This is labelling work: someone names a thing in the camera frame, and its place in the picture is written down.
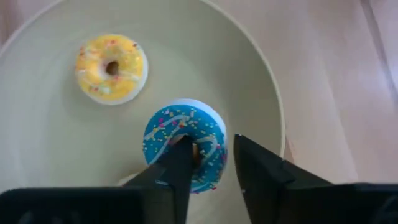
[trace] blue icing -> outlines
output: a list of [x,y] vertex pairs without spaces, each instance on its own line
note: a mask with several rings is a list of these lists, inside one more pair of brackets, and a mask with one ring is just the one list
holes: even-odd
[[226,163],[224,134],[209,114],[194,106],[172,105],[156,112],[144,133],[146,162],[153,164],[166,153],[170,139],[179,134],[199,140],[197,145],[203,155],[201,166],[192,175],[191,191],[199,193],[214,188]]

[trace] white plate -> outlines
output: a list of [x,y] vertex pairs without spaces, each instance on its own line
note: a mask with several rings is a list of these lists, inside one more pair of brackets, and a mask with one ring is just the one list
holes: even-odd
[[[120,106],[95,103],[73,75],[79,47],[107,33],[138,41],[149,60],[144,89]],[[174,98],[214,108],[230,146],[241,133],[281,153],[284,122],[263,58],[236,25],[198,0],[68,0],[51,7],[0,55],[0,190],[113,185],[139,172],[146,122]],[[193,223],[248,221],[232,147],[218,189],[193,195],[189,214]]]

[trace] yellow icing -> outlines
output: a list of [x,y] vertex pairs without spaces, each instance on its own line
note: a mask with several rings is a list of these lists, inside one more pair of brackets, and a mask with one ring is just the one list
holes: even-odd
[[[119,73],[115,76],[105,72],[110,62],[119,64]],[[101,100],[118,100],[135,89],[142,80],[143,69],[144,59],[137,44],[125,36],[108,34],[80,48],[75,73],[80,88],[87,94]]]

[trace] donut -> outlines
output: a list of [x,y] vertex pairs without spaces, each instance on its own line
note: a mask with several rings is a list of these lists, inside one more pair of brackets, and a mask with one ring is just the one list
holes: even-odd
[[108,34],[80,48],[75,75],[94,101],[118,105],[132,100],[144,87],[148,63],[141,47],[123,35]]
[[226,126],[210,106],[198,100],[179,99],[163,107],[148,122],[144,133],[144,156],[153,164],[167,153],[172,139],[188,135],[201,155],[193,171],[191,193],[216,189],[227,161]]

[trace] yellow donut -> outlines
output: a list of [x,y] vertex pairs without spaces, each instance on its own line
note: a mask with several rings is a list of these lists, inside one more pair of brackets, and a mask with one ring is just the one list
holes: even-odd
[[148,66],[144,51],[123,35],[108,34],[80,48],[75,74],[80,88],[93,100],[118,105],[144,87]]

